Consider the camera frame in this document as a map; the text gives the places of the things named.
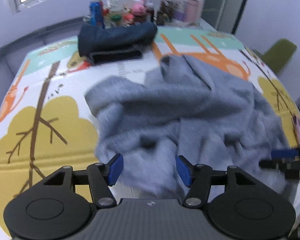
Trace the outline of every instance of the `dark bottle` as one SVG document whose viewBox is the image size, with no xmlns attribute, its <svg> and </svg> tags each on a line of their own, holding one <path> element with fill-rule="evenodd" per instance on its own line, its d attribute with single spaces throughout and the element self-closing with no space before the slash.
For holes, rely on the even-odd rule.
<svg viewBox="0 0 300 240">
<path fill-rule="evenodd" d="M 147 14 L 148 14 L 149 20 L 151 22 L 153 22 L 153 20 L 154 20 L 154 4 L 149 2 L 146 4 L 146 7 L 147 7 Z"/>
<path fill-rule="evenodd" d="M 156 22 L 156 24 L 158 26 L 164 25 L 164 15 L 163 15 L 162 11 L 158 11 L 158 13 L 157 13 L 157 22 Z"/>
</svg>

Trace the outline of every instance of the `gray garment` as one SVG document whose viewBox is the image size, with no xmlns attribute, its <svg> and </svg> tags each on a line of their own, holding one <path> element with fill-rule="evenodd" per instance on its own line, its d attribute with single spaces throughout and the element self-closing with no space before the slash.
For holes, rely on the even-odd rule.
<svg viewBox="0 0 300 240">
<path fill-rule="evenodd" d="M 281 192 L 284 177 L 258 161 L 288 147 L 277 117 L 252 83 L 190 56 L 167 56 L 145 85 L 110 77 L 85 95 L 99 120 L 96 156 L 124 158 L 120 181 L 154 197 L 183 198 L 177 155 L 215 170 L 237 165 Z M 210 200 L 222 192 L 217 187 Z"/>
</svg>

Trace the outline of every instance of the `green chair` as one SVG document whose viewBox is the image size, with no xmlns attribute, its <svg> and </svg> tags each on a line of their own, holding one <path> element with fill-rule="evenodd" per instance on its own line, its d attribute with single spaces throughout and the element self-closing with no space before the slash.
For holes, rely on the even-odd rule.
<svg viewBox="0 0 300 240">
<path fill-rule="evenodd" d="M 287 64 L 296 50 L 297 46 L 291 41 L 280 39 L 263 55 L 257 50 L 252 51 L 277 74 Z"/>
</svg>

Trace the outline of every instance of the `cartoon play mat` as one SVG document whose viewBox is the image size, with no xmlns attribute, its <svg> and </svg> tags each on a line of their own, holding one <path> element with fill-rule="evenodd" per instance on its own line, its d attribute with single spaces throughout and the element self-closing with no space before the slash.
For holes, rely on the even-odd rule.
<svg viewBox="0 0 300 240">
<path fill-rule="evenodd" d="M 291 121 L 296 105 L 269 67 L 234 36 L 161 27 L 151 49 L 141 60 L 94 67 L 79 57 L 76 36 L 28 53 L 0 110 L 0 240 L 10 239 L 3 210 L 14 196 L 63 165 L 81 170 L 97 162 L 98 123 L 85 92 L 111 75 L 142 83 L 166 54 L 192 55 L 252 82 L 282 118 L 290 145 L 297 145 Z M 76 192 L 91 201 L 88 186 L 76 186 Z"/>
</svg>

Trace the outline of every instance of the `soda can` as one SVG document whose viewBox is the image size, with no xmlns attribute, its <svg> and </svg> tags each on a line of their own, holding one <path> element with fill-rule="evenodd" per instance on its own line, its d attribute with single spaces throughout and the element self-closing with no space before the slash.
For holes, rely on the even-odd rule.
<svg viewBox="0 0 300 240">
<path fill-rule="evenodd" d="M 90 24 L 105 28 L 105 22 L 102 15 L 103 3 L 101 0 L 90 2 L 91 20 Z"/>
</svg>

